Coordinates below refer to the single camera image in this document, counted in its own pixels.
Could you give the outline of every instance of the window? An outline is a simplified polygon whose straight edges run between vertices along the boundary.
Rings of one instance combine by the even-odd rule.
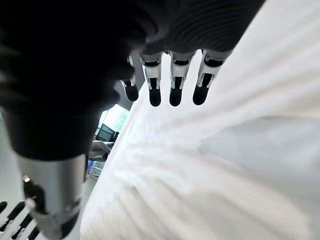
[[[126,122],[128,114],[129,111],[127,109],[116,104],[114,107],[102,113],[98,128],[100,128],[102,124],[105,124],[112,130],[120,132]]]

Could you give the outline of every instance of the robotic finger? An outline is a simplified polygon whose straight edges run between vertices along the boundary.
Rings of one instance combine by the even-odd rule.
[[[205,102],[209,88],[213,80],[224,63],[224,60],[217,60],[215,53],[210,50],[204,50],[198,72],[198,79],[193,93],[193,102],[196,105],[201,105]]]
[[[184,87],[190,62],[195,51],[188,53],[178,53],[171,51],[171,67],[170,67],[170,104],[174,107],[178,106],[182,98],[182,89]]]
[[[155,54],[140,54],[144,78],[149,88],[149,100],[152,106],[157,107],[161,103],[161,57],[162,52]]]
[[[128,57],[128,62],[133,67],[133,62],[132,62],[131,56]],[[124,92],[125,92],[126,97],[132,102],[136,101],[139,97],[139,92],[138,92],[138,88],[136,85],[135,75],[133,75],[132,78],[130,78],[130,79],[124,79],[124,80],[120,80],[120,81],[121,81],[121,84],[124,88]]]

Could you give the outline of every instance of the black fingertip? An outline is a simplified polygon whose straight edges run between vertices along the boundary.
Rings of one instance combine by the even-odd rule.
[[[208,94],[208,88],[205,86],[196,86],[193,93],[193,102],[195,105],[201,105],[205,102]]]
[[[171,106],[176,107],[181,103],[181,98],[182,98],[182,89],[175,88],[175,89],[170,89],[170,97],[169,97],[169,102]]]
[[[158,107],[161,103],[160,89],[149,90],[149,99],[152,106]]]
[[[125,91],[126,97],[132,102],[136,101],[139,97],[137,85],[134,85],[134,86],[127,85],[124,88],[124,91]]]
[[[28,239],[35,240],[39,233],[40,233],[39,229],[35,226],[32,232],[29,234]]]
[[[6,201],[0,202],[0,213],[2,213],[6,209],[7,205],[8,203]]]

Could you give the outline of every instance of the white fabric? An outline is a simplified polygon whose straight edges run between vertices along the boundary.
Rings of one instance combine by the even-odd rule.
[[[268,0],[205,104],[144,85],[90,196],[82,240],[320,239],[320,2]]]

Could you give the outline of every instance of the computer monitor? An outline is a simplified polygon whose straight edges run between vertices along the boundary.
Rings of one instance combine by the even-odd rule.
[[[102,124],[95,139],[99,141],[105,141],[105,142],[114,142],[114,135],[115,135],[115,131],[113,131],[107,125]]]

